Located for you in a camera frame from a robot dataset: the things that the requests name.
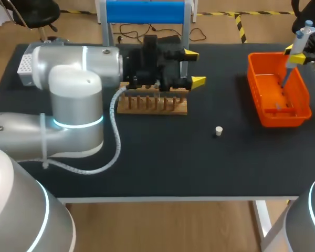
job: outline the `cable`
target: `cable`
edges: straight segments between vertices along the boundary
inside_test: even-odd
[[[141,38],[141,37],[143,37],[144,35],[146,35],[149,31],[150,31],[150,29],[152,28],[152,31],[156,31],[156,32],[162,32],[162,31],[164,31],[164,30],[167,30],[167,31],[172,31],[172,32],[175,32],[176,34],[178,34],[180,37],[182,36],[177,30],[174,30],[174,29],[167,29],[167,28],[164,28],[164,29],[160,29],[160,30],[158,30],[158,29],[156,29],[155,27],[153,27],[152,26],[152,24],[148,24],[148,29],[147,29],[147,31],[145,31],[143,34],[141,34],[141,35],[139,35],[139,33],[136,31],[136,30],[132,30],[132,31],[128,31],[128,32],[123,32],[122,31],[122,27],[123,26],[125,26],[125,25],[133,25],[133,24],[121,24],[120,26],[119,26],[119,31],[120,32],[118,32],[118,33],[114,33],[114,34],[120,34],[120,35],[122,35],[122,36],[124,36],[124,37],[126,37],[126,38],[133,38],[133,39],[136,39],[139,43],[142,43],[142,41],[140,41],[139,40],[139,38]],[[190,41],[192,41],[192,42],[197,42],[197,41],[202,41],[202,40],[206,40],[206,35],[204,34],[204,32],[200,29],[200,28],[198,28],[198,27],[196,27],[196,28],[193,28],[191,31],[190,31],[190,33],[189,33],[189,36],[193,33],[193,31],[195,31],[195,30],[199,30],[200,32],[201,32],[201,34],[203,35],[203,38],[199,38],[199,39],[189,39]],[[131,33],[135,33],[136,34],[136,36],[134,36],[134,37],[132,37],[132,36],[130,36],[130,35],[128,35],[128,34],[131,34]]]
[[[133,24],[121,24],[121,25],[119,26],[119,32],[118,32],[118,33],[114,33],[114,34],[120,34],[120,35],[122,35],[122,36],[124,36],[124,37],[126,37],[126,38],[134,38],[134,39],[136,39],[139,43],[142,43],[142,41],[139,40],[139,38],[141,38],[141,37],[143,37],[144,35],[146,35],[146,34],[149,32],[149,30],[151,29],[151,27],[152,27],[152,24],[148,24],[148,29],[147,29],[147,31],[145,31],[143,34],[139,35],[139,33],[138,33],[136,30],[132,30],[132,31],[130,31],[130,32],[128,31],[128,32],[124,33],[121,28],[122,28],[123,26],[125,26],[125,25],[133,25]],[[130,34],[130,33],[136,33],[136,36],[135,36],[135,37],[129,36],[128,34]]]
[[[182,36],[177,30],[174,30],[174,29],[167,29],[167,28],[164,28],[164,29],[158,30],[158,29],[156,29],[156,28],[153,27],[153,26],[151,26],[151,27],[152,27],[152,31],[154,31],[154,32],[155,32],[155,31],[157,31],[157,32],[158,32],[158,31],[159,31],[159,32],[162,32],[163,30],[168,30],[168,31],[172,31],[172,32],[177,33],[180,37]],[[196,41],[206,40],[205,34],[204,34],[203,31],[202,31],[200,28],[198,28],[198,27],[193,28],[193,29],[190,31],[189,36],[191,35],[191,33],[193,33],[194,30],[199,30],[199,31],[201,32],[201,34],[203,35],[203,38],[199,38],[199,39],[191,39],[191,38],[189,38],[190,41],[196,42]]]
[[[55,161],[55,160],[52,160],[52,159],[49,159],[48,163],[52,164],[52,165],[55,165],[55,166],[58,166],[60,168],[63,168],[65,170],[69,171],[69,172],[74,172],[74,173],[78,173],[78,174],[81,174],[81,175],[94,175],[94,174],[106,171],[108,168],[113,166],[114,163],[117,161],[117,159],[118,159],[118,157],[120,155],[120,150],[121,150],[120,135],[119,135],[117,124],[115,122],[116,119],[114,117],[114,106],[116,105],[116,101],[117,101],[119,95],[122,94],[123,92],[125,92],[126,90],[127,90],[126,87],[120,88],[114,94],[114,96],[112,97],[111,103],[110,103],[110,121],[111,121],[112,129],[113,129],[113,133],[114,133],[114,137],[115,137],[115,142],[116,142],[115,143],[116,144],[115,150],[116,151],[115,151],[114,157],[112,158],[112,160],[108,164],[104,165],[101,168],[98,168],[98,169],[95,169],[95,170],[91,170],[91,171],[87,171],[87,170],[81,170],[81,169],[74,168],[74,167],[72,167],[70,165],[63,164],[61,162],[58,162],[58,161]],[[22,160],[22,161],[19,161],[19,162],[28,162],[28,161],[43,162],[43,159]]]

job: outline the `black table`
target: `black table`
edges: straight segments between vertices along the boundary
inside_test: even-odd
[[[16,74],[25,48],[16,48],[0,82],[0,111],[51,114],[49,94],[23,88]],[[200,60],[189,64],[189,74],[207,76],[207,83],[189,94],[187,116],[116,115],[121,154],[112,168],[97,175],[78,175],[53,166],[43,170],[41,163],[22,165],[67,202],[77,198],[93,202],[116,197],[298,196],[315,180],[315,74],[309,67],[301,68],[313,115],[295,129],[261,126],[246,79],[249,53],[284,48],[191,45]],[[104,124],[104,146],[99,153],[61,161],[86,170],[108,163],[115,142],[107,112]],[[212,137],[216,126],[224,129],[220,138]]]

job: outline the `power cord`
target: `power cord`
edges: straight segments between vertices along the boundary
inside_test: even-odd
[[[167,30],[167,31],[172,31],[172,32],[175,32],[176,34],[178,34],[180,37],[181,37],[181,34],[177,31],[177,30],[174,30],[174,29],[167,29],[167,28],[164,28],[164,29],[156,29],[155,27],[153,27],[152,26],[152,24],[148,24],[148,29],[147,29],[147,31],[145,31],[143,34],[140,34],[139,35],[139,33],[136,31],[136,30],[132,30],[132,31],[128,31],[128,32],[123,32],[122,31],[122,27],[123,26],[125,26],[125,25],[132,25],[132,24],[121,24],[120,25],[120,27],[119,27],[119,31],[120,32],[118,32],[118,33],[114,33],[114,34],[120,34],[121,36],[124,36],[124,37],[126,37],[126,38],[133,38],[133,39],[136,39],[139,43],[142,43],[142,41],[140,40],[140,38],[141,37],[143,37],[144,35],[146,35],[149,31],[150,31],[150,29],[152,29],[152,31],[154,31],[154,32],[162,32],[162,31],[164,31],[164,30]],[[198,27],[196,27],[196,28],[193,28],[191,31],[190,31],[190,33],[189,33],[189,36],[193,33],[193,31],[195,31],[195,30],[199,30],[200,31],[200,33],[202,34],[202,36],[203,36],[203,38],[199,38],[199,39],[191,39],[190,38],[190,41],[192,41],[192,42],[197,42],[197,41],[202,41],[202,40],[206,40],[206,36],[205,36],[205,34],[203,33],[203,31],[200,29],[200,28],[198,28]],[[131,34],[131,33],[135,33],[136,34],[136,36],[130,36],[129,34]],[[122,37],[121,36],[118,36],[118,43],[120,44],[121,43],[121,40],[122,40]]]
[[[151,29],[151,27],[152,27],[152,24],[148,24],[148,29],[147,29],[147,31],[145,31],[143,34],[139,35],[139,33],[138,33],[136,30],[133,30],[133,31],[130,31],[130,32],[129,32],[129,31],[128,31],[128,32],[123,32],[121,28],[122,28],[123,26],[126,26],[126,25],[133,25],[133,24],[121,24],[121,25],[119,26],[119,32],[118,32],[118,33],[114,33],[114,34],[120,34],[120,35],[122,35],[122,36],[124,36],[124,37],[126,37],[126,38],[133,38],[133,39],[136,39],[139,43],[142,43],[142,41],[140,40],[140,38],[143,37],[144,35],[146,35],[146,34],[150,31],[150,29]],[[132,36],[128,35],[128,34],[131,34],[131,33],[135,33],[136,36],[132,37]],[[120,43],[121,40],[122,40],[121,36],[118,36],[118,43]]]
[[[151,26],[152,27],[152,31],[159,31],[159,32],[162,32],[162,31],[164,31],[164,30],[168,30],[168,31],[172,31],[172,32],[175,32],[175,33],[177,33],[180,37],[181,37],[181,34],[177,31],[177,30],[174,30],[174,29],[160,29],[160,30],[158,30],[158,29],[156,29],[155,27],[153,27],[153,26]],[[200,28],[198,28],[198,27],[196,27],[196,28],[193,28],[191,31],[190,31],[190,33],[189,33],[189,36],[191,35],[191,33],[193,33],[193,31],[195,31],[195,30],[199,30],[199,32],[203,35],[203,38],[199,38],[199,39],[191,39],[191,38],[189,38],[189,40],[190,41],[192,41],[192,42],[196,42],[196,41],[202,41],[202,40],[206,40],[206,36],[205,36],[205,34],[203,33],[203,31],[200,29]]]

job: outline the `white coiled cable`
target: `white coiled cable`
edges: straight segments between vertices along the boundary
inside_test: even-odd
[[[117,161],[119,155],[120,155],[120,150],[121,150],[121,142],[120,142],[120,135],[119,135],[119,131],[118,131],[118,127],[117,127],[117,124],[116,124],[116,119],[114,117],[114,106],[116,105],[116,101],[119,97],[120,94],[122,94],[123,92],[125,92],[127,89],[126,87],[123,87],[123,88],[120,88],[115,94],[114,96],[112,97],[112,100],[111,100],[111,103],[110,103],[110,121],[111,121],[111,125],[112,125],[112,128],[113,128],[113,133],[114,133],[114,137],[115,137],[115,154],[114,154],[114,157],[112,158],[112,160],[104,165],[103,167],[101,168],[98,168],[98,169],[95,169],[95,170],[91,170],[91,171],[87,171],[87,170],[81,170],[81,169],[77,169],[77,168],[74,168],[70,165],[67,165],[67,164],[63,164],[61,162],[58,162],[58,161],[55,161],[55,160],[52,160],[52,159],[48,159],[47,162],[49,164],[52,164],[52,165],[55,165],[55,166],[58,166],[60,168],[63,168],[69,172],[74,172],[74,173],[78,173],[78,174],[82,174],[82,175],[94,175],[94,174],[97,174],[97,173],[101,173],[103,171],[106,171],[108,168],[110,168],[111,166],[114,165],[114,163]],[[43,159],[30,159],[30,160],[22,160],[22,161],[19,161],[19,162],[28,162],[28,161],[36,161],[36,162],[43,162],[44,160]]]

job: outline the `floor tape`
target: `floor tape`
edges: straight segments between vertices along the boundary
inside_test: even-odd
[[[96,15],[96,12],[87,12],[85,10],[61,10],[61,13],[73,13],[73,14],[87,14]],[[221,16],[221,15],[292,15],[294,12],[272,12],[272,11],[259,11],[259,12],[200,12],[198,16]]]
[[[239,14],[235,14],[234,17],[235,17],[237,28],[238,28],[238,31],[239,31],[239,36],[240,36],[240,39],[241,39],[241,43],[243,43],[243,44],[247,43],[245,31],[244,31],[244,28],[242,26],[242,19],[240,18]]]

